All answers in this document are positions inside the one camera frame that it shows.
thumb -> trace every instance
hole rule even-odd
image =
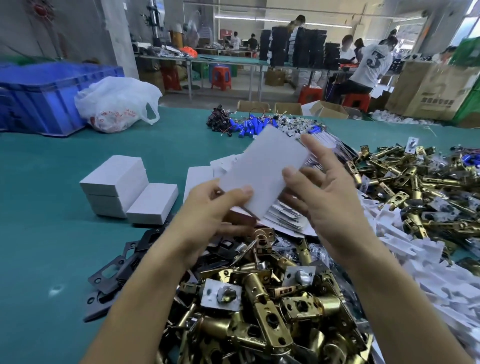
[[[303,173],[292,166],[284,168],[282,174],[287,187],[304,202],[311,200],[313,195],[320,191]]]
[[[234,206],[243,206],[253,196],[253,188],[251,186],[243,186],[230,190],[221,195],[210,203],[211,211],[215,218],[223,219],[223,217]]]

orange plastic bag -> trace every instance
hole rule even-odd
[[[194,58],[197,58],[197,57],[198,57],[197,51],[194,50],[194,49],[191,48],[191,47],[183,47],[183,48],[180,48],[180,50],[181,50],[182,52],[185,52],[185,53],[190,54],[190,55],[191,55],[192,57],[194,57]]]

white plastic bag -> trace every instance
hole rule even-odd
[[[80,116],[88,120],[95,130],[117,133],[130,128],[137,120],[150,125],[160,118],[158,98],[162,93],[155,85],[130,77],[106,77],[91,84],[75,96]],[[155,113],[147,116],[147,104]]]

red stool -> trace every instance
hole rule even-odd
[[[307,85],[304,85],[301,88],[298,103],[305,105],[314,101],[319,101],[322,99],[323,94],[324,89],[321,87],[308,87]]]
[[[225,91],[227,86],[230,86],[230,89],[232,89],[232,77],[228,67],[216,66],[213,68],[212,88],[213,86],[220,87],[222,91]]]
[[[369,94],[347,94],[342,103],[342,106],[357,108],[359,110],[362,110],[363,112],[368,112],[369,105],[370,105]]]
[[[166,90],[181,91],[179,74],[176,68],[162,68],[163,86]]]

stack of white boxes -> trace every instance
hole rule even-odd
[[[178,196],[175,184],[148,183],[141,158],[112,156],[80,181],[93,212],[162,225]]]

